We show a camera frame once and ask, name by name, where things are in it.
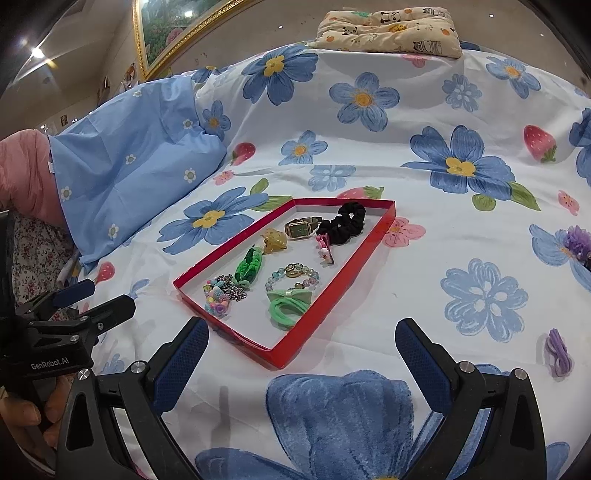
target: blue gripper pad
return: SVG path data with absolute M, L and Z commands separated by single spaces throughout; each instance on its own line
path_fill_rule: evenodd
M 199 319 L 172 355 L 162 373 L 154 381 L 152 406 L 158 415 L 172 410 L 177 404 L 178 398 L 201 359 L 208 341 L 207 323 L 205 320 Z
M 76 283 L 71 287 L 57 292 L 53 297 L 53 306 L 57 309 L 64 309 L 77 301 L 90 297 L 94 292 L 95 283 L 87 278 L 80 283 Z
M 450 381 L 446 374 L 404 320 L 398 322 L 394 339 L 402 359 L 431 410 L 447 415 L 453 399 Z

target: pink hair clip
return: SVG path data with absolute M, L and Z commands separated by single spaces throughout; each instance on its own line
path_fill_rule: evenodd
M 330 240 L 328 234 L 323 233 L 322 235 L 316 235 L 316 241 L 320 246 L 320 256 L 324 258 L 330 265 L 335 263 L 332 258 L 332 254 L 330 253 Z

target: beaded bracelet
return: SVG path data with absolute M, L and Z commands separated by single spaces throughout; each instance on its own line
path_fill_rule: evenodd
M 212 287 L 209 282 L 203 286 L 203 291 L 206 298 L 205 311 L 216 317 L 223 317 L 230 306 L 229 295 L 218 286 Z
M 271 276 L 267 278 L 265 289 L 267 291 L 273 290 L 273 285 L 283 277 L 287 276 L 289 278 L 296 278 L 301 275 L 308 275 L 310 278 L 307 278 L 302 283 L 296 283 L 290 290 L 293 290 L 294 288 L 308 288 L 316 285 L 320 281 L 320 275 L 316 270 L 306 267 L 301 263 L 290 263 L 285 268 L 282 267 L 276 272 L 273 272 Z

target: screw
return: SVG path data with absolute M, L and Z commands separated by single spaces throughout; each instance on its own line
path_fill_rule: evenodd
M 78 380 L 86 380 L 90 376 L 90 372 L 87 368 L 83 368 L 78 372 Z
M 140 374 L 144 370 L 146 370 L 146 362 L 140 360 L 131 364 L 131 372 L 133 374 Z
M 465 360 L 463 362 L 460 362 L 460 370 L 462 370 L 462 372 L 464 372 L 465 374 L 471 374 L 476 367 L 474 367 L 474 364 L 471 362 L 466 362 Z
M 527 378 L 527 372 L 525 370 L 522 370 L 521 368 L 516 368 L 514 373 L 515 376 L 520 380 L 525 380 Z

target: ceiling light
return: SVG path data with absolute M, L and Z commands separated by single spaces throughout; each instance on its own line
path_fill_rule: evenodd
M 31 50 L 31 54 L 36 58 L 36 59 L 42 59 L 43 57 L 45 57 L 45 55 L 43 54 L 43 52 L 41 51 L 41 49 L 39 47 L 35 47 Z

